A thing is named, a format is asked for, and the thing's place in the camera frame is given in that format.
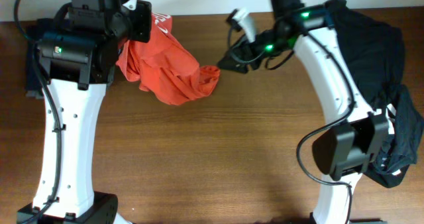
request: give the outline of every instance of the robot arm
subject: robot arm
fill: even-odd
[[[19,210],[17,221],[129,223],[117,213],[117,196],[93,191],[91,163],[97,116],[119,49],[127,40],[149,41],[151,4],[72,0],[67,8],[59,13],[69,13],[70,28],[56,25],[36,42],[34,58],[46,84],[43,165],[33,202]]]
[[[300,0],[272,0],[272,5],[274,28],[258,34],[254,42],[242,39],[230,47],[227,52],[230,56],[220,61],[221,67],[246,73],[246,68],[240,68],[243,64],[232,57],[241,55],[249,61],[253,59],[246,64],[257,69],[263,58],[289,49],[295,52],[317,92],[327,124],[307,135],[297,148],[302,170],[321,184],[312,223],[348,223],[353,189],[393,127],[386,114],[374,111],[360,94],[343,60],[337,33],[325,6],[305,8]],[[238,20],[230,22],[232,29],[234,24],[239,24]],[[313,143],[313,157],[323,173],[318,179],[306,170],[299,153],[306,139],[321,131],[327,132]]]

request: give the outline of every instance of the wooden surface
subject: wooden surface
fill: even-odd
[[[424,8],[362,12],[402,29],[403,82],[424,115]],[[225,17],[176,17],[173,34],[202,65],[215,64],[226,50]],[[272,26],[271,14],[255,17],[261,29]],[[0,219],[14,223],[39,182],[44,104],[25,98],[26,44],[12,23],[0,24],[0,49]],[[296,58],[273,72],[222,71],[211,97],[180,107],[138,90],[120,72],[115,79],[99,114],[93,185],[117,194],[119,213],[128,220],[254,223],[307,217],[315,207],[319,185],[301,172],[295,147],[323,125],[323,115]],[[318,174],[305,150],[305,163]],[[387,190],[363,178],[352,217],[422,223],[423,167],[421,145],[419,163],[400,187]]]

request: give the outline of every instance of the black wire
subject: black wire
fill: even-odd
[[[336,65],[337,69],[341,73],[341,75],[343,77],[343,80],[344,80],[344,82],[345,82],[345,84],[346,84],[346,86],[348,88],[349,96],[350,96],[352,102],[348,106],[348,108],[349,108],[348,112],[345,115],[343,115],[343,117],[341,117],[340,119],[338,119],[338,120],[336,120],[336,121],[334,121],[332,123],[329,123],[328,125],[325,125],[325,126],[323,126],[321,128],[318,128],[318,129],[310,132],[306,136],[304,136],[300,140],[299,144],[297,145],[297,148],[296,148],[296,158],[297,158],[297,162],[300,165],[300,168],[303,170],[303,172],[306,174],[306,176],[308,176],[309,178],[311,178],[315,182],[317,182],[319,184],[323,184],[323,185],[328,185],[328,186],[340,186],[340,185],[343,185],[343,186],[346,186],[347,187],[347,189],[348,189],[348,196],[349,196],[349,206],[348,206],[348,213],[347,213],[347,218],[346,218],[346,224],[347,224],[349,222],[350,211],[352,209],[352,198],[353,198],[352,186],[350,184],[346,183],[346,182],[326,182],[324,180],[320,180],[319,178],[316,178],[314,175],[312,175],[306,169],[305,165],[303,165],[303,162],[302,162],[301,156],[300,156],[300,151],[301,151],[301,148],[302,148],[303,144],[305,143],[305,141],[307,141],[308,139],[310,139],[312,136],[314,136],[314,135],[316,135],[318,133],[321,133],[323,131],[326,131],[326,130],[328,130],[328,129],[336,126],[336,125],[339,125],[340,123],[342,123],[343,121],[346,121],[348,119],[348,117],[352,114],[352,112],[354,110],[354,106],[355,106],[354,94],[353,94],[352,87],[350,86],[349,80],[346,77],[345,72],[343,71],[341,65],[339,64],[339,62],[337,61],[337,59],[333,56],[333,54],[330,51],[328,51],[327,48],[323,44],[321,44],[314,36],[312,36],[308,31],[305,30],[303,33],[304,33],[304,35],[309,36],[311,38],[311,40],[315,44],[317,44],[320,48],[322,48],[325,51],[325,53],[327,54],[327,56],[334,62],[334,64]]]
[[[50,90],[48,89],[47,81],[42,75],[41,70],[38,66],[38,60],[36,59],[36,48],[37,48],[38,42],[35,41],[33,38],[31,38],[23,30],[21,23],[19,22],[18,11],[19,11],[20,3],[21,3],[21,0],[15,1],[15,6],[13,9],[13,17],[19,32],[28,40],[29,43],[34,44],[34,52],[32,53],[31,64],[32,64],[32,68],[34,69],[35,75],[41,84],[41,87],[44,92],[44,95],[46,96],[47,102],[49,103],[50,108],[52,110],[52,114],[54,118],[53,132],[56,133],[56,171],[54,175],[54,185],[52,188],[52,194],[47,197],[47,202],[44,203],[44,207],[36,215],[30,217],[29,219],[25,221],[18,222],[18,224],[25,224],[25,223],[33,223],[37,221],[38,219],[40,219],[43,216],[43,214],[46,213],[46,211],[52,206],[52,204],[57,201],[56,196],[58,194],[60,172],[61,172],[61,165],[62,165],[62,128],[60,126],[59,112],[56,108],[56,105],[54,104],[52,94],[50,93]]]
[[[284,60],[282,61],[282,62],[280,62],[279,64],[277,64],[277,65],[275,65],[275,66],[273,66],[272,68],[269,68],[269,66],[270,66],[270,61],[271,60],[274,60],[276,57],[275,56],[272,56],[272,57],[269,57],[269,59],[267,59],[266,60],[266,63],[265,63],[265,68],[267,69],[267,70],[275,70],[275,69],[277,69],[277,68],[279,68],[279,67],[281,67],[281,66],[283,66],[288,60],[290,60],[290,58],[292,58],[292,56],[294,55],[294,51],[291,51],[285,58],[284,58]]]
[[[31,38],[22,28],[21,22],[19,22],[18,12],[19,12],[19,4],[21,4],[21,0],[15,1],[15,6],[13,7],[13,18],[15,20],[16,27],[18,28],[19,32],[30,42],[35,43],[36,41]]]
[[[56,29],[61,29],[62,22],[65,19],[65,16],[68,14],[68,9],[72,6],[72,3],[66,3],[60,7],[56,15],[53,18],[53,25]]]
[[[236,62],[241,63],[241,64],[251,64],[252,62],[261,58],[262,55],[264,55],[265,50],[263,50],[257,57],[255,57],[254,59],[252,59],[250,61],[241,60],[239,57],[237,57],[237,55],[234,53],[233,46],[231,46],[231,35],[233,33],[233,29],[234,29],[234,27],[230,28],[230,30],[228,31],[228,38],[227,38],[227,46],[228,46],[228,50],[229,50],[229,54],[230,54],[231,58],[233,58],[234,60],[236,60]]]
[[[32,223],[33,221],[36,221],[42,217],[44,213],[46,213],[47,209],[50,208],[50,206],[56,202],[56,196],[58,194],[58,188],[59,188],[59,182],[60,182],[60,171],[61,171],[61,165],[62,165],[62,128],[60,126],[60,119],[59,119],[59,113],[57,110],[56,105],[54,104],[54,100],[52,97],[52,94],[50,93],[50,90],[47,86],[47,81],[44,78],[44,76],[41,74],[40,68],[38,66],[38,60],[36,59],[36,46],[34,48],[34,52],[32,53],[32,68],[35,72],[35,75],[37,79],[39,80],[42,90],[44,92],[44,95],[47,98],[48,104],[50,105],[53,118],[54,118],[54,132],[56,133],[56,172],[54,175],[54,185],[52,188],[52,194],[48,196],[48,200],[45,203],[45,206],[34,216],[31,218],[19,222],[18,224],[25,224],[25,223]]]

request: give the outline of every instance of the black cable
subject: black cable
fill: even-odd
[[[294,51],[291,51],[285,58],[284,58],[284,60],[282,61],[282,62],[280,62],[279,64],[277,64],[277,65],[275,65],[275,66],[273,66],[272,68],[269,68],[269,66],[270,66],[270,61],[271,60],[274,60],[276,57],[275,56],[272,56],[272,57],[269,57],[269,59],[267,59],[266,60],[266,63],[265,63],[265,68],[267,69],[267,70],[275,70],[275,69],[278,69],[279,67],[281,67],[281,66],[283,66],[288,60],[290,60],[290,58],[292,58],[292,56],[294,55]]]
[[[65,19],[66,15],[68,14],[68,9],[72,6],[72,3],[66,3],[60,7],[58,12],[56,12],[56,15],[54,15],[53,18],[53,26],[56,29],[62,28],[62,22]]]
[[[15,20],[15,24],[17,28],[19,29],[19,32],[28,40],[28,42],[34,44],[34,52],[32,53],[32,68],[34,69],[35,75],[37,79],[39,80],[42,90],[44,92],[44,95],[46,96],[47,102],[50,105],[53,118],[54,118],[54,130],[53,132],[56,133],[56,171],[54,175],[54,185],[52,188],[52,194],[47,197],[47,202],[44,203],[44,207],[34,216],[31,218],[18,222],[18,224],[26,224],[26,223],[32,223],[40,219],[44,213],[46,213],[47,209],[51,207],[51,205],[57,201],[57,194],[58,194],[58,188],[59,188],[59,182],[60,182],[60,172],[61,172],[61,165],[62,165],[62,128],[60,126],[60,119],[59,119],[59,112],[56,108],[56,105],[54,104],[54,100],[52,97],[52,94],[50,93],[50,90],[47,86],[47,81],[45,77],[42,75],[41,70],[38,66],[38,60],[36,59],[36,47],[37,47],[37,41],[35,41],[33,38],[31,38],[22,28],[21,23],[19,22],[18,18],[18,10],[19,10],[19,4],[21,3],[21,0],[15,1],[15,7],[13,10],[13,17]]]
[[[18,28],[19,32],[30,42],[35,43],[36,41],[31,38],[22,28],[21,22],[19,22],[18,12],[19,12],[19,5],[21,4],[21,0],[15,1],[15,6],[13,7],[13,18],[15,20],[16,27]]]
[[[48,104],[50,105],[53,118],[54,118],[53,132],[56,133],[56,138],[57,138],[56,139],[56,172],[54,175],[54,185],[52,188],[52,194],[48,196],[45,206],[36,215],[32,216],[31,218],[25,221],[19,222],[18,224],[32,223],[40,219],[40,217],[42,217],[43,214],[46,213],[47,209],[49,209],[50,206],[57,201],[56,196],[58,194],[60,170],[62,165],[62,127],[60,126],[59,113],[58,113],[56,105],[54,104],[52,94],[50,93],[50,90],[48,89],[47,81],[44,78],[44,76],[41,74],[40,68],[38,66],[38,60],[36,59],[36,47],[34,49],[34,52],[32,53],[32,68],[34,69],[35,75],[41,84],[44,95],[47,98]]]
[[[231,58],[233,58],[236,62],[241,63],[241,64],[251,64],[252,62],[261,58],[262,55],[264,55],[265,50],[263,50],[257,57],[255,57],[254,59],[252,59],[250,61],[244,61],[244,60],[241,60],[239,57],[237,57],[237,55],[234,53],[233,46],[231,46],[231,35],[233,33],[233,29],[234,29],[234,27],[230,28],[230,30],[228,31],[228,38],[227,38],[227,46],[228,46],[228,51],[229,51]]]
[[[302,162],[301,156],[300,156],[300,151],[301,151],[301,148],[302,148],[303,144],[305,143],[305,141],[307,141],[308,139],[310,139],[312,136],[314,136],[314,135],[316,135],[318,133],[321,133],[323,131],[326,131],[326,130],[328,130],[328,129],[336,126],[336,125],[339,125],[343,121],[346,121],[348,119],[348,117],[352,114],[352,112],[354,110],[354,106],[355,106],[354,94],[353,94],[352,87],[350,86],[349,80],[346,77],[345,72],[343,71],[341,65],[339,64],[339,62],[337,61],[337,59],[333,56],[333,54],[330,51],[328,51],[327,48],[323,44],[321,44],[314,36],[312,36],[308,31],[305,30],[303,33],[304,33],[304,35],[306,35],[309,38],[311,38],[311,40],[315,44],[317,44],[320,48],[322,48],[325,51],[325,53],[327,54],[327,56],[334,62],[334,64],[336,65],[337,69],[341,73],[341,75],[343,77],[343,80],[344,80],[344,82],[345,82],[345,84],[346,84],[346,86],[348,88],[349,96],[350,96],[352,102],[348,106],[348,108],[349,108],[348,112],[345,115],[343,115],[343,117],[341,117],[340,119],[338,119],[338,120],[336,120],[336,121],[334,121],[332,123],[329,123],[328,125],[325,125],[325,126],[323,126],[321,128],[318,128],[318,129],[310,132],[306,136],[304,136],[300,140],[299,144],[297,145],[297,148],[296,148],[296,158],[297,158],[297,162],[300,165],[300,168],[303,170],[303,172],[306,174],[306,176],[308,176],[309,178],[311,178],[315,182],[317,182],[319,184],[323,184],[323,185],[328,185],[328,186],[340,186],[340,185],[346,186],[346,188],[348,189],[348,196],[349,196],[349,206],[348,206],[348,213],[347,213],[347,218],[346,218],[346,224],[347,224],[349,222],[350,211],[352,209],[352,198],[353,198],[352,186],[350,184],[346,183],[346,182],[326,182],[324,180],[320,180],[319,178],[316,178],[314,175],[312,175],[306,169],[305,165],[303,165],[303,162]]]

